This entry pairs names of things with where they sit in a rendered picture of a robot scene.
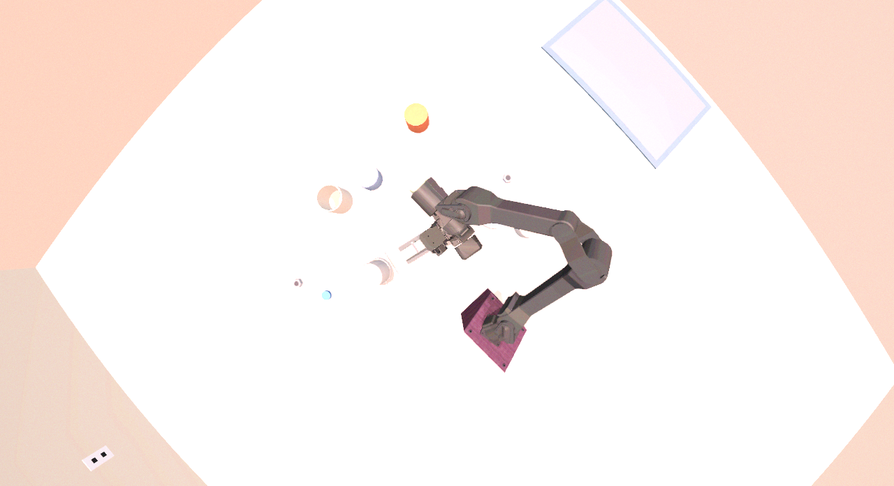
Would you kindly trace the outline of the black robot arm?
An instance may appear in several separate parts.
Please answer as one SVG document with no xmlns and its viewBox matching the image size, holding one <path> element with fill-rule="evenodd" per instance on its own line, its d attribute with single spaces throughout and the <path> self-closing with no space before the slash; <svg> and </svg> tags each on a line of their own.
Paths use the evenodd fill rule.
<svg viewBox="0 0 894 486">
<path fill-rule="evenodd" d="M 480 334 L 492 345 L 501 341 L 513 345 L 518 333 L 536 312 L 575 289 L 594 288 L 606 281 L 613 250 L 591 226 L 585 225 L 573 210 L 543 208 L 511 202 L 488 188 L 470 186 L 447 194 L 433 177 L 411 194 L 411 199 L 427 213 L 440 218 L 422 232 L 419 239 L 428 251 L 438 256 L 448 249 L 455 235 L 465 243 L 475 230 L 470 226 L 501 224 L 553 237 L 561 245 L 567 266 L 540 283 L 526 295 L 508 296 L 497 315 L 489 315 Z M 441 230 L 443 228 L 443 230 Z M 444 233 L 444 232 L 445 233 Z M 497 345 L 498 344 L 498 345 Z"/>
</svg>

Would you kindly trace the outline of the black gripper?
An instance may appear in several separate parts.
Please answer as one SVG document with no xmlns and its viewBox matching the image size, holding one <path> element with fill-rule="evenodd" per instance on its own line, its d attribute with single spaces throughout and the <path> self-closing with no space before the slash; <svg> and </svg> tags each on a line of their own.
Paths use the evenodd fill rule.
<svg viewBox="0 0 894 486">
<path fill-rule="evenodd" d="M 435 216 L 434 214 L 433 214 L 433 218 L 435 221 L 437 221 L 437 219 L 439 219 L 437 221 L 437 223 L 439 224 L 439 226 L 441 226 L 440 218 L 437 215 Z M 453 237 L 452 239 L 450 239 L 451 245 L 456 246 L 461 243 L 461 240 L 459 239 L 459 237 L 456 237 L 455 235 L 449 235 L 447 233 L 445 233 L 445 235 L 447 237 Z M 474 255 L 475 253 L 478 253 L 478 251 L 480 251 L 482 249 L 482 247 L 483 247 L 483 245 L 478 240 L 478 237 L 476 237 L 476 235 L 473 235 L 473 237 L 470 237 L 469 239 L 467 239 L 467 241 L 465 243 L 462 243 L 461 245 L 455 247 L 455 250 L 460 255 L 461 260 L 466 260 L 466 259 L 469 259 L 470 257 L 472 257 L 472 255 Z"/>
</svg>

